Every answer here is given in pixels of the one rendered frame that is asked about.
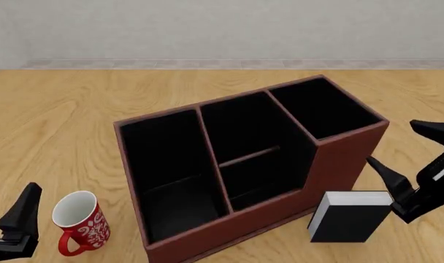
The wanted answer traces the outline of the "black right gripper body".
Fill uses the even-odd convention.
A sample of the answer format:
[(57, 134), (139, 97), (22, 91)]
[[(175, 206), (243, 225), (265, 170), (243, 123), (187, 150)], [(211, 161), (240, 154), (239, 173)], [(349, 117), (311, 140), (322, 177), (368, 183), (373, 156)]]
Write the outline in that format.
[(418, 188), (402, 179), (391, 196), (392, 210), (405, 223), (444, 205), (444, 152), (416, 175)]

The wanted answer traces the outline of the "black book with white pages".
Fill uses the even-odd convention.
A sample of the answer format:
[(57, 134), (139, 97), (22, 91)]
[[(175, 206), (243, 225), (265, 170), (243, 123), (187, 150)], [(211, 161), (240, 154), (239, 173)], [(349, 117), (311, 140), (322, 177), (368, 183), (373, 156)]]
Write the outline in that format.
[(312, 243), (365, 243), (391, 212), (386, 191), (327, 191), (308, 225)]

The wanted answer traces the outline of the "red-brown desk caddy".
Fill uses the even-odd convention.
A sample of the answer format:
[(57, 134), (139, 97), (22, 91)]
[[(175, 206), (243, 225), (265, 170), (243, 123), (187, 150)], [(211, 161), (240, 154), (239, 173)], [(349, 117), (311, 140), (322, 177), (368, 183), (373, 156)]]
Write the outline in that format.
[(322, 75), (115, 122), (148, 262), (195, 262), (351, 190), (388, 126)]

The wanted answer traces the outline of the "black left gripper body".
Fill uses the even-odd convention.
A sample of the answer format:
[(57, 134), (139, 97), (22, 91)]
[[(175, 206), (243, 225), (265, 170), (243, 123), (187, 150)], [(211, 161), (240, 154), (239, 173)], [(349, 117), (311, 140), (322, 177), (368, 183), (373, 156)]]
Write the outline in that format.
[(31, 258), (38, 242), (38, 237), (32, 235), (3, 236), (0, 238), (0, 258)]

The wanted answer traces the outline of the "red patterned mug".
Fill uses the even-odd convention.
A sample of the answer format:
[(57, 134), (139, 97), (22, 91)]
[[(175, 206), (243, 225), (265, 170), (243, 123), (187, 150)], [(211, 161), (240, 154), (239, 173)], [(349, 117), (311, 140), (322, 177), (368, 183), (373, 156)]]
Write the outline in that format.
[(63, 256), (77, 256), (105, 245), (110, 226), (95, 194), (76, 191), (63, 197), (53, 208), (53, 223), (62, 229), (58, 251)]

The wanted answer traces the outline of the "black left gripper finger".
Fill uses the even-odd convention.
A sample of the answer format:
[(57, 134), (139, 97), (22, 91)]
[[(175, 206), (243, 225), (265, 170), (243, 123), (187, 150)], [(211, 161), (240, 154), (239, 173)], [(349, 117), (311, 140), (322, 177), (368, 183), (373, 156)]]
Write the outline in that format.
[(38, 210), (42, 188), (28, 183), (14, 205), (0, 218), (3, 235), (39, 236)]

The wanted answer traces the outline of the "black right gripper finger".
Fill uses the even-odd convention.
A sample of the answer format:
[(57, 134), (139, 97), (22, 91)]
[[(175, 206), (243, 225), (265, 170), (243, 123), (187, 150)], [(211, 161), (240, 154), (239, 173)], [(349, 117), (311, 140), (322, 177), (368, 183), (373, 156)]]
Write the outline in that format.
[(444, 122), (411, 120), (410, 126), (415, 133), (444, 146)]
[(367, 163), (379, 174), (396, 203), (403, 203), (414, 194), (415, 189), (404, 175), (388, 168), (372, 156), (367, 157)]

